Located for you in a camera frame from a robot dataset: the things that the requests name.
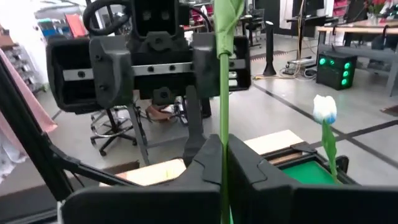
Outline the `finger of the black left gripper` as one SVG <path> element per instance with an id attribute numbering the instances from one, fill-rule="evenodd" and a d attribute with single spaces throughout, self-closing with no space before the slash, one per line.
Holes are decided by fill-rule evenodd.
<path id="1" fill-rule="evenodd" d="M 194 33 L 193 69 L 200 98 L 220 95 L 220 61 L 214 33 Z"/>
<path id="2" fill-rule="evenodd" d="M 128 105 L 133 98 L 134 75 L 125 36 L 94 37 L 89 53 L 98 104 L 106 109 Z"/>

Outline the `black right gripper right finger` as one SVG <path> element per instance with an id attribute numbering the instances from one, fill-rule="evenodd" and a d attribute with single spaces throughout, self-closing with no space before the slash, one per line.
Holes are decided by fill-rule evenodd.
<path id="1" fill-rule="evenodd" d="M 398 187 L 301 184 L 234 135 L 228 191 L 234 224 L 398 224 Z"/>

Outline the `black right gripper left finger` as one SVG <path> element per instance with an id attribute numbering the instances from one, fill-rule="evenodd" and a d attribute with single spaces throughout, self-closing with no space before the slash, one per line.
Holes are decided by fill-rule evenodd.
<path id="1" fill-rule="evenodd" d="M 93 187 L 61 207 L 63 224 L 221 224 L 222 145 L 212 134 L 176 179 L 147 187 Z"/>

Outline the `green artificial flower stem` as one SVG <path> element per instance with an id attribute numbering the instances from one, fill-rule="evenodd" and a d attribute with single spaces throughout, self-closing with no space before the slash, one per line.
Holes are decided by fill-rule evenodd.
<path id="1" fill-rule="evenodd" d="M 228 198 L 229 56 L 244 0 L 214 0 L 217 57 L 220 60 L 220 139 L 222 144 L 221 224 L 230 224 Z"/>

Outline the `white artificial tulip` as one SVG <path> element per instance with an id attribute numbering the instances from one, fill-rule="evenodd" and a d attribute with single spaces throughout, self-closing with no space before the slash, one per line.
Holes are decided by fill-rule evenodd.
<path id="1" fill-rule="evenodd" d="M 332 96 L 316 95 L 313 99 L 313 118 L 322 126 L 322 146 L 328 158 L 333 180 L 338 183 L 336 165 L 336 139 L 331 125 L 336 121 L 337 108 Z"/>

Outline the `green table mat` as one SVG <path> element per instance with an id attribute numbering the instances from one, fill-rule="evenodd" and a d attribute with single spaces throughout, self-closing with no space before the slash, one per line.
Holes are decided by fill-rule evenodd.
<path id="1" fill-rule="evenodd" d="M 315 161 L 293 165 L 282 169 L 282 172 L 302 184 L 341 184 L 340 181 L 336 181 L 325 168 Z"/>

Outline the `shelf with coloured bins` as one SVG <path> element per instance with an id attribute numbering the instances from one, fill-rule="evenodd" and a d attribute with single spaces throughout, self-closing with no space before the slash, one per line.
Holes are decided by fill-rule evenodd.
<path id="1" fill-rule="evenodd" d="M 75 39 L 87 34 L 79 14 L 36 12 L 34 15 L 46 40 L 53 36 Z"/>

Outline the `black office chair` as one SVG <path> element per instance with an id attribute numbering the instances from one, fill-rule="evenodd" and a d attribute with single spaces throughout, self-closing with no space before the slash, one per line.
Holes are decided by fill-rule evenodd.
<path id="1" fill-rule="evenodd" d="M 119 112 L 127 110 L 126 106 L 116 106 L 111 109 L 94 112 L 90 115 L 90 129 L 93 135 L 90 137 L 92 146 L 96 147 L 96 141 L 106 139 L 98 151 L 101 156 L 106 156 L 106 148 L 117 138 L 127 139 L 133 146 L 137 145 L 137 139 L 127 132 L 133 130 L 133 125 L 125 126 L 125 123 L 131 121 L 130 118 L 119 116 Z"/>

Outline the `pink fabric sheet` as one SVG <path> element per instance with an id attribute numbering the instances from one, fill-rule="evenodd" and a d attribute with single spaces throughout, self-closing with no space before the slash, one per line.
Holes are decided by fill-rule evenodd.
<path id="1" fill-rule="evenodd" d="M 24 83 L 12 63 L 6 57 L 6 54 L 0 49 L 0 57 L 4 61 L 7 69 L 9 70 L 11 77 L 14 79 L 19 91 L 22 93 L 27 105 L 33 113 L 35 119 L 40 125 L 42 131 L 49 133 L 57 128 L 57 125 L 53 119 L 47 114 L 41 104 L 38 102 L 34 94 L 29 90 L 27 85 Z M 26 155 L 25 149 L 21 142 L 18 140 L 14 131 L 6 121 L 4 115 L 0 112 L 0 145 L 7 152 L 18 151 Z"/>

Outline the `black computer green lights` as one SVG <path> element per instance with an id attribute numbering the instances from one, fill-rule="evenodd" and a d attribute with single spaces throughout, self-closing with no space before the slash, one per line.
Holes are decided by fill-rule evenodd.
<path id="1" fill-rule="evenodd" d="M 354 81 L 357 56 L 335 51 L 318 54 L 316 82 L 335 90 L 351 88 Z"/>

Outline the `wooden top table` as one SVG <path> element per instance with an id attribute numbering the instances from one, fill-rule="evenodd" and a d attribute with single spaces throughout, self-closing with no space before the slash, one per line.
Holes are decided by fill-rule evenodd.
<path id="1" fill-rule="evenodd" d="M 325 43 L 326 34 L 329 32 L 344 32 L 345 34 L 394 34 L 398 35 L 398 19 L 386 20 L 378 25 L 371 25 L 367 20 L 351 22 L 346 24 L 335 24 L 330 26 L 317 27 L 318 31 L 318 53 L 332 50 L 331 45 Z M 351 47 L 351 41 L 344 46 L 335 47 L 335 51 L 368 59 L 379 60 L 391 63 L 391 69 L 386 83 L 386 93 L 388 96 L 398 96 L 398 46 L 395 52 L 384 50 L 373 50 Z"/>

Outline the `red flower bouquet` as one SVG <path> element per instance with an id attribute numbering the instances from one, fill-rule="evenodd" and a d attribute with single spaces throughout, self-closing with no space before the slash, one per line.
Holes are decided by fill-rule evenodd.
<path id="1" fill-rule="evenodd" d="M 377 15 L 386 10 L 386 7 L 389 6 L 389 2 L 390 0 L 365 0 L 364 6 L 366 8 L 368 22 L 371 25 L 378 24 Z"/>

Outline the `black floor post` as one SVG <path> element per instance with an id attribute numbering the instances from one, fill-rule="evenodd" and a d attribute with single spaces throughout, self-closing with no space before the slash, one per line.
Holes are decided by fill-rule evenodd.
<path id="1" fill-rule="evenodd" d="M 266 67 L 263 71 L 265 77 L 276 75 L 273 66 L 274 61 L 274 24 L 271 21 L 265 21 L 266 25 Z"/>

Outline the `black diagonal frame strut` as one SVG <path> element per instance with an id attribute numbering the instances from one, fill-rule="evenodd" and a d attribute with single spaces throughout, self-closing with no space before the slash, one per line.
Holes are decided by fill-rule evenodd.
<path id="1" fill-rule="evenodd" d="M 0 111 L 57 201 L 67 199 L 75 191 L 66 171 L 107 185 L 138 186 L 137 183 L 84 164 L 55 146 L 35 119 L 1 57 Z"/>

